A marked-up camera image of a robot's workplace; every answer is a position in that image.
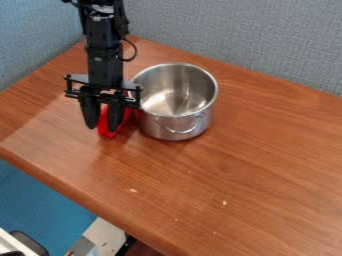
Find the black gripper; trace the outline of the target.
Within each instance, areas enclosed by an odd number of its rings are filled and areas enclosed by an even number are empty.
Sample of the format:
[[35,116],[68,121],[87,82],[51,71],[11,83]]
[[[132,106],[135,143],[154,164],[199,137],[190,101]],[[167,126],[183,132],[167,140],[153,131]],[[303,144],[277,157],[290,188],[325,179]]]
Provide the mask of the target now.
[[100,105],[108,104],[107,128],[118,130],[126,107],[140,107],[143,88],[123,78],[123,63],[135,56],[123,57],[123,47],[112,49],[86,48],[87,74],[66,74],[66,96],[79,101],[86,125],[94,129],[99,122]]

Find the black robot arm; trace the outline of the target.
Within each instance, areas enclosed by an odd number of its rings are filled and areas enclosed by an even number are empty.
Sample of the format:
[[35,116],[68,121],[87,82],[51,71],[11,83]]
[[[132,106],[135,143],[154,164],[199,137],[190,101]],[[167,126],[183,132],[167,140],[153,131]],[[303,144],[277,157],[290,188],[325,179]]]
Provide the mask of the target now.
[[123,0],[62,0],[79,11],[86,36],[87,74],[67,74],[66,96],[79,101],[86,125],[94,129],[100,120],[100,105],[108,105],[107,129],[115,132],[124,121],[127,108],[140,108],[142,87],[123,78],[123,63],[138,53],[123,56],[128,19]]

